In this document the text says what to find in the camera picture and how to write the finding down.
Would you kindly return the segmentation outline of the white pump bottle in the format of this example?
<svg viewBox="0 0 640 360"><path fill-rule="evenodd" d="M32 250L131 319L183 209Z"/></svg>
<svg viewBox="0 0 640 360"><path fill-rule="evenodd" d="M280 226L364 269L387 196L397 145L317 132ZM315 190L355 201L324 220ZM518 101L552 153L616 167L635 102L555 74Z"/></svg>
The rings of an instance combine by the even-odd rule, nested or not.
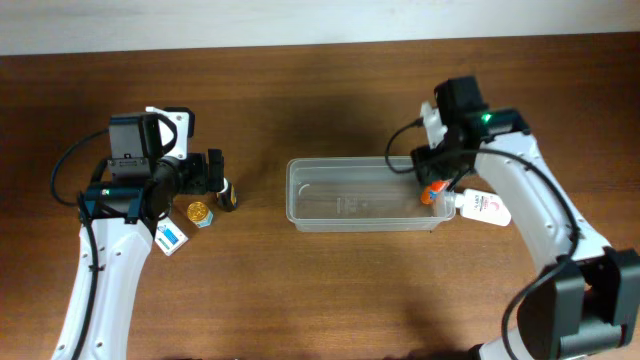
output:
<svg viewBox="0 0 640 360"><path fill-rule="evenodd" d="M502 227L512 219L501 198L493 193L466 189L454 194L454 204L459 215L466 219Z"/></svg>

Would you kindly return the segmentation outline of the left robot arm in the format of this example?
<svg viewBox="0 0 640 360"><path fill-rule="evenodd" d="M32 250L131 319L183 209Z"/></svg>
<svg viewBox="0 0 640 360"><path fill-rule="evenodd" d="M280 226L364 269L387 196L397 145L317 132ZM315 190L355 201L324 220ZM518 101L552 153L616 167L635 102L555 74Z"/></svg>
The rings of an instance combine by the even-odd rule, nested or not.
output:
<svg viewBox="0 0 640 360"><path fill-rule="evenodd" d="M56 359L123 359L138 282L178 195L213 194L237 207L221 150L191 153L195 115L186 107L147 107L114 115L101 159L72 202L81 222L79 261Z"/></svg>

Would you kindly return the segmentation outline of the orange tablet tube white cap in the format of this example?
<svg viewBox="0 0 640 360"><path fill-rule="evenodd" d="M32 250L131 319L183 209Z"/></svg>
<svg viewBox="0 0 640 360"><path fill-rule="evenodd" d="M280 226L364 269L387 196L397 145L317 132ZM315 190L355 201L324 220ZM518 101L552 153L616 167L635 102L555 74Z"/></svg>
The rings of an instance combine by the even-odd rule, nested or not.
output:
<svg viewBox="0 0 640 360"><path fill-rule="evenodd" d="M430 185L426 186L420 196L421 202L424 205L433 204L436 201L439 194L448 188L449 184L450 182L448 180L439 180L439 181L434 181Z"/></svg>

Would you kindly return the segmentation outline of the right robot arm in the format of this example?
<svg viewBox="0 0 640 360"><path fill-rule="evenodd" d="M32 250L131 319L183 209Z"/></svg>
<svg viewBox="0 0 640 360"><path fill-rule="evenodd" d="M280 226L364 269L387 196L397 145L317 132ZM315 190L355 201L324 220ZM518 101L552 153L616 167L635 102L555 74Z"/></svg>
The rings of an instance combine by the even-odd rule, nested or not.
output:
<svg viewBox="0 0 640 360"><path fill-rule="evenodd" d="M639 310L639 255L615 250L581 215L513 108L490 109L472 76L434 89L421 116L428 142L411 153L430 185L473 173L509 210L537 275L510 301L498 339L474 359L581 359L629 345Z"/></svg>

